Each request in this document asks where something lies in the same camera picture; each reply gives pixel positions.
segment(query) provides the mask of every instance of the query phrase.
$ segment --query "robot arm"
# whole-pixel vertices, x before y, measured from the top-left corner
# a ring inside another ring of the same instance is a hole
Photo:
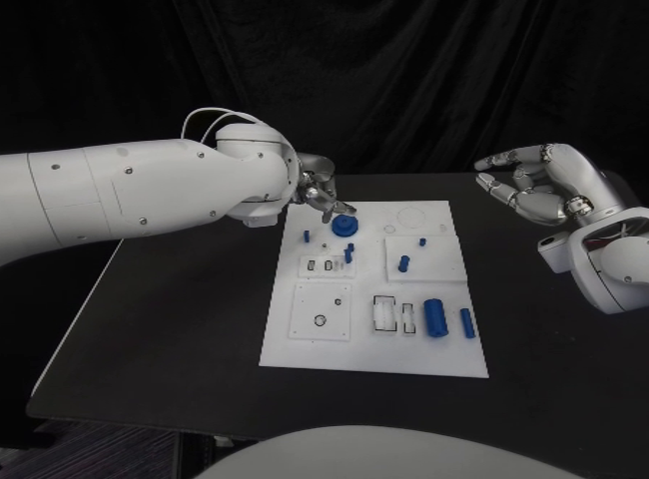
[[[354,213],[335,198],[332,161],[303,161],[268,125],[228,125],[216,140],[215,149],[182,139],[0,156],[0,265],[224,216],[271,226],[290,202]]]
[[[519,190],[486,173],[478,183],[541,225],[574,219],[579,230],[544,239],[554,272],[571,271],[593,305],[612,314],[649,305],[649,209],[626,209],[605,174],[568,145],[521,148],[476,162],[483,171],[515,165]]]

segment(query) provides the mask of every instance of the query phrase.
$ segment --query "black curtain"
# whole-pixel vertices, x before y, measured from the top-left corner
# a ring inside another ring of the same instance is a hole
[[[342,173],[567,142],[649,204],[649,2],[0,1],[0,153],[178,137],[208,105]]]

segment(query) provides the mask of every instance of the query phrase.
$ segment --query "blue cylinder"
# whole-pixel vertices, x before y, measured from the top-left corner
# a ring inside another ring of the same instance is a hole
[[[431,337],[443,337],[449,334],[446,313],[440,299],[429,299],[424,302],[424,316],[427,318],[427,332]]]
[[[460,310],[460,319],[463,321],[465,337],[467,337],[467,339],[472,339],[473,337],[476,337],[475,326],[472,324],[470,310],[466,307]]]
[[[359,222],[356,220],[356,217],[349,217],[348,215],[338,215],[330,224],[330,228],[333,229],[333,233],[339,237],[351,237],[356,233],[356,229],[359,228]]]
[[[410,256],[401,256],[400,257],[400,267],[398,271],[400,272],[407,272],[407,267],[410,266]]]

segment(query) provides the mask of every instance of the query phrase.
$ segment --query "white board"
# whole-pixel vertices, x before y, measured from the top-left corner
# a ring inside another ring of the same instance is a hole
[[[359,230],[349,238],[333,234],[312,207],[290,205],[261,366],[489,377],[449,202],[354,205]],[[341,266],[351,242],[354,264]],[[397,269],[401,253],[410,256],[407,273]],[[322,270],[329,258],[338,260],[335,271]],[[395,298],[397,333],[375,332],[377,295]],[[424,301],[433,298],[444,305],[444,337],[427,334]],[[416,334],[403,331],[408,303]],[[472,312],[472,339],[460,320],[463,308]]]

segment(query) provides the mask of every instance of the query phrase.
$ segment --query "black table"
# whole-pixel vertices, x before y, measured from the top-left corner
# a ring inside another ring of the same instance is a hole
[[[338,185],[351,202],[450,200],[491,378],[260,367],[286,215],[255,230],[224,219],[124,241],[29,413],[258,439],[387,425],[649,478],[649,308],[594,309],[537,252],[554,230],[472,174]]]

